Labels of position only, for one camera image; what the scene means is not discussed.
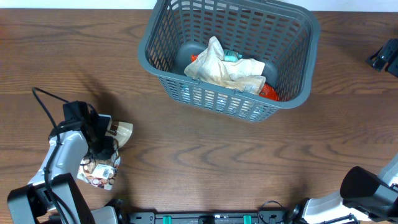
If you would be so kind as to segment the grey plastic basket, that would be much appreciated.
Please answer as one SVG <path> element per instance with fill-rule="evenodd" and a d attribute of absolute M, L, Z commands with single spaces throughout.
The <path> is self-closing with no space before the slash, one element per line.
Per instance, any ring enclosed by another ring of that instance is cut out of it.
<path fill-rule="evenodd" d="M 279 100 L 231 90 L 184 74 L 191 56 L 215 36 L 224 49 L 265 63 L 263 75 Z M 138 48 L 141 66 L 157 76 L 175 101 L 180 85 L 252 101 L 267 108 L 291 109 L 308 98 L 320 25 L 307 9 L 280 1 L 157 1 Z"/>

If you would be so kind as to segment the brown snack pouch with window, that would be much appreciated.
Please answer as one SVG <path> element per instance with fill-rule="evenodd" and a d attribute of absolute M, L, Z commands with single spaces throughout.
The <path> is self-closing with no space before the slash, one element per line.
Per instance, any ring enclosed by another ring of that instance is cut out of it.
<path fill-rule="evenodd" d="M 81 160 L 77 179 L 105 190 L 113 188 L 118 169 L 121 163 L 119 149 L 123 147 L 133 135 L 133 124 L 113 121 L 105 136 L 113 140 L 109 159 L 94 159 L 93 157 Z"/>

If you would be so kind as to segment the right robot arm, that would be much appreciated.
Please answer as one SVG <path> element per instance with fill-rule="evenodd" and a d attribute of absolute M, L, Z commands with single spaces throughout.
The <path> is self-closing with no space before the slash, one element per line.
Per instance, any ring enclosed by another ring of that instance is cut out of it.
<path fill-rule="evenodd" d="M 397 157 L 378 175 L 356 166 L 344 177 L 339 191 L 297 205 L 293 223 L 397 223 Z"/>

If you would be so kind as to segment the orange cracker package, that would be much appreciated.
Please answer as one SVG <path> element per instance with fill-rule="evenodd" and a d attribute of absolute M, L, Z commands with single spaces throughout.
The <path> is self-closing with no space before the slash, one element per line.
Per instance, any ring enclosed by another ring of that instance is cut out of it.
<path fill-rule="evenodd" d="M 191 61 L 195 61 L 197 59 L 197 55 L 192 55 L 191 56 Z M 264 84 L 264 86 L 262 87 L 262 90 L 260 91 L 260 93 L 258 94 L 259 96 L 263 97 L 263 98 L 268 98 L 274 101 L 279 100 L 279 96 L 276 93 L 276 91 L 273 89 L 273 87 L 271 87 L 270 85 L 268 85 L 267 83 Z"/>

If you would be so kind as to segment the multicolour tissue pack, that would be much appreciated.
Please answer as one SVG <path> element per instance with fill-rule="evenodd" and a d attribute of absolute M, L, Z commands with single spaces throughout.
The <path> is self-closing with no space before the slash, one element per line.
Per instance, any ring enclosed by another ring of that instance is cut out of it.
<path fill-rule="evenodd" d="M 252 101 L 241 100 L 237 97 L 216 93 L 199 87 L 181 84 L 180 91 L 184 103 L 250 121 L 266 119 L 276 112 L 275 109 L 267 108 L 265 105 L 257 105 Z"/>

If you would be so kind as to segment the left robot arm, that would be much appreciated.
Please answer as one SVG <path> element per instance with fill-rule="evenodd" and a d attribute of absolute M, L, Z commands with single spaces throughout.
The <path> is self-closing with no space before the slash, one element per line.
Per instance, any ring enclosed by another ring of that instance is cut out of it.
<path fill-rule="evenodd" d="M 75 182 L 90 143 L 105 136 L 110 122 L 109 115 L 67 115 L 53 129 L 39 171 L 7 197 L 14 223 L 38 223 L 38 218 L 51 210 L 58 215 L 49 223 L 118 223 L 112 206 L 90 210 Z"/>

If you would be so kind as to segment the beige pouch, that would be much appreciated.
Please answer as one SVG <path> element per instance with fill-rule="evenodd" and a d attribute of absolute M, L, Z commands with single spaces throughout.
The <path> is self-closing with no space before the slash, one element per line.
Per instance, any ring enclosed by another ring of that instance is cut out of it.
<path fill-rule="evenodd" d="M 258 95 L 266 82 L 262 75 L 265 63 L 253 58 L 237 62 L 221 62 L 220 86 Z"/>
<path fill-rule="evenodd" d="M 203 82 L 224 85 L 225 81 L 229 79 L 228 72 L 223 64 L 224 56 L 219 40 L 213 36 L 209 39 L 207 48 L 185 68 L 184 74 Z"/>

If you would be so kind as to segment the light blue wipes packet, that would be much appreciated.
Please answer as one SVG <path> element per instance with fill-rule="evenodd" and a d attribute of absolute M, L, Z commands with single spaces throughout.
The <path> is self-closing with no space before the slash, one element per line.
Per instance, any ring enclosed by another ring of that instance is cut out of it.
<path fill-rule="evenodd" d="M 242 55 L 233 50 L 224 49 L 224 61 L 225 62 L 237 62 L 238 60 L 242 59 Z"/>

